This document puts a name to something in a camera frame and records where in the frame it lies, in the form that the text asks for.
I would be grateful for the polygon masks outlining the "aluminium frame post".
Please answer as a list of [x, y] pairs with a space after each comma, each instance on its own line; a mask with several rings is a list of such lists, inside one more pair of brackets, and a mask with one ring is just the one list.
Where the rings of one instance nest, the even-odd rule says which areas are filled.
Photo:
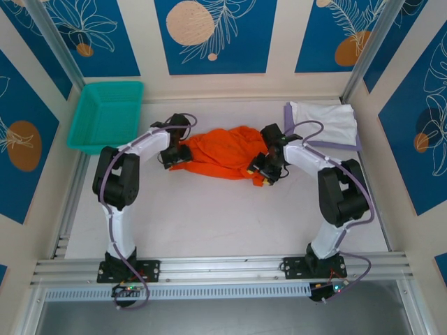
[[84, 76], [66, 46], [58, 29], [40, 0], [23, 0], [35, 25], [38, 27], [53, 55], [64, 69], [73, 86], [80, 93], [86, 85]]
[[358, 85], [363, 81], [363, 77], [376, 56], [387, 33], [389, 32], [395, 18], [400, 12], [405, 0], [387, 0], [383, 12], [379, 18], [361, 52], [351, 76], [339, 97], [342, 104], [349, 104]]

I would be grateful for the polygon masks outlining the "teal plastic basket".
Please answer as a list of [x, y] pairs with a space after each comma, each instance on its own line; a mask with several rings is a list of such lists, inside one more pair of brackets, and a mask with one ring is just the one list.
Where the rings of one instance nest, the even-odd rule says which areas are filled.
[[144, 84], [139, 81], [96, 82], [84, 86], [67, 146], [97, 155], [106, 146], [119, 147], [135, 139], [143, 94]]

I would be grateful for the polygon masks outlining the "orange t-shirt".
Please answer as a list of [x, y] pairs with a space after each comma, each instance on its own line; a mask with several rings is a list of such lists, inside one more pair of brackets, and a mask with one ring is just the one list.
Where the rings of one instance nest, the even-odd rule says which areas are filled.
[[186, 170], [229, 180], [250, 179], [255, 186], [264, 185], [264, 176], [248, 171], [249, 164], [258, 154], [268, 152], [260, 132], [255, 128], [218, 128], [193, 135], [182, 144], [191, 150], [192, 160], [174, 165], [171, 171]]

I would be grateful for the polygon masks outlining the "grey metal panel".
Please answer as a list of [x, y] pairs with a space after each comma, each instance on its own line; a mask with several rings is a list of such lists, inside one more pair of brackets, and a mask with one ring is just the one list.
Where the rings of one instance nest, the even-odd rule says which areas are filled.
[[363, 282], [327, 304], [306, 297], [48, 302], [36, 335], [413, 335], [397, 286]]

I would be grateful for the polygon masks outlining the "blue floral wall poster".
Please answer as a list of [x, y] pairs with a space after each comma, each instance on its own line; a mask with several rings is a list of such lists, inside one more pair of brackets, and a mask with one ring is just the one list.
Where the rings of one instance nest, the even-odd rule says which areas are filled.
[[447, 21], [447, 0], [404, 0], [390, 31], [363, 77], [371, 94], [387, 73], [412, 66]]
[[447, 200], [447, 29], [442, 29], [379, 113], [416, 214]]
[[33, 52], [61, 95], [67, 100], [73, 87], [61, 64], [45, 41], [22, 0], [0, 0], [0, 8], [6, 14], [19, 35]]
[[0, 214], [23, 224], [59, 127], [0, 50]]
[[353, 70], [386, 3], [387, 0], [314, 0], [295, 72]]
[[171, 76], [263, 74], [277, 0], [154, 0]]
[[84, 77], [139, 77], [117, 0], [41, 0]]

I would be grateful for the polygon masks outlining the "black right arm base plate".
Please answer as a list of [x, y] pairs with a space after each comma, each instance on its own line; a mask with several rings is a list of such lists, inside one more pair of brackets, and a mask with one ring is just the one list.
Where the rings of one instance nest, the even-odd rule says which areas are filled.
[[347, 270], [342, 256], [336, 254], [327, 259], [311, 257], [287, 257], [283, 259], [286, 279], [329, 279], [339, 275], [347, 277]]

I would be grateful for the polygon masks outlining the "small circuit board with LEDs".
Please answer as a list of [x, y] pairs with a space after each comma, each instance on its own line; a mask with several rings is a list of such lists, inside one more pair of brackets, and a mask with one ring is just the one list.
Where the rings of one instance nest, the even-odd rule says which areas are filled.
[[142, 288], [134, 285], [124, 285], [123, 283], [116, 284], [112, 288], [111, 297], [119, 298], [137, 298], [142, 296]]
[[310, 299], [317, 303], [326, 303], [336, 294], [340, 293], [350, 283], [348, 281], [329, 282], [329, 283], [311, 283]]

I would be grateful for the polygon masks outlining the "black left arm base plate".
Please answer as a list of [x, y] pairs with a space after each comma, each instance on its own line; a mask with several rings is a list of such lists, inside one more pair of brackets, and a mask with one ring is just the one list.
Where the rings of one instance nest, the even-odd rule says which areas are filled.
[[[146, 283], [157, 283], [160, 274], [159, 260], [137, 260], [132, 267]], [[121, 260], [102, 261], [96, 277], [97, 283], [137, 283], [140, 279]]]

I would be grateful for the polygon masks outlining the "aluminium mounting rail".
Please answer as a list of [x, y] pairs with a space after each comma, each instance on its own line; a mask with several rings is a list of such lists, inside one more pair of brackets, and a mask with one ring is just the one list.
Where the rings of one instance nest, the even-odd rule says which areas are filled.
[[[160, 266], [152, 273], [158, 284], [200, 285], [238, 283], [284, 283], [284, 257], [245, 256], [214, 258], [161, 258]], [[367, 269], [367, 281], [412, 279], [413, 272], [403, 252], [361, 253], [358, 258], [344, 256], [347, 279], [355, 280]], [[31, 287], [58, 288], [95, 285], [99, 259], [39, 260], [31, 277]]]

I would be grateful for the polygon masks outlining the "folded white t-shirt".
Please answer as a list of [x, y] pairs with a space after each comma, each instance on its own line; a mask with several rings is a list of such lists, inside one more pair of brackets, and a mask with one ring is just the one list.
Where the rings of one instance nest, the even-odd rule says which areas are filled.
[[309, 138], [310, 142], [350, 147], [357, 145], [357, 122], [350, 105], [322, 105], [291, 101], [288, 106], [291, 107], [293, 122], [286, 129], [304, 121], [318, 121], [323, 124], [323, 130]]

